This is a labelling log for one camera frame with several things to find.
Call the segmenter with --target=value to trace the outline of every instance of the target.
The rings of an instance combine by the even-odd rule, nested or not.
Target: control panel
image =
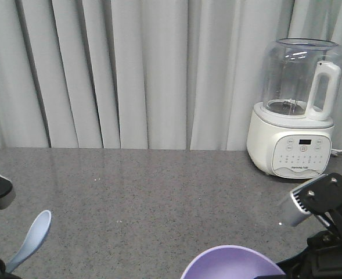
[[[288,135],[277,141],[272,169],[277,175],[310,177],[321,174],[330,156],[331,141],[324,135]]]

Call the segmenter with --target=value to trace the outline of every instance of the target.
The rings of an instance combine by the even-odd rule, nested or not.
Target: plastic spoon
[[[51,220],[52,214],[49,210],[42,211],[37,218],[35,218],[21,248],[14,255],[12,260],[6,264],[7,273],[11,273],[15,270],[42,246],[48,235]]]

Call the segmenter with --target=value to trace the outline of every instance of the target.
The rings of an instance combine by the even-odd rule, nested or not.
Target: blender base
[[[287,128],[267,123],[255,110],[247,139],[253,163],[263,172],[284,178],[313,178],[322,174],[331,151],[331,127]]]

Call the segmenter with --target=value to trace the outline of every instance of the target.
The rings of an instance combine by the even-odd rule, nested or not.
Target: digital display
[[[311,139],[302,139],[300,140],[300,144],[311,144]]]

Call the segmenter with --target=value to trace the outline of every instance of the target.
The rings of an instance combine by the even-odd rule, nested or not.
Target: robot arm
[[[293,189],[281,201],[284,222],[296,226],[310,215],[327,228],[297,256],[278,263],[285,276],[257,279],[342,279],[342,176],[323,174]]]

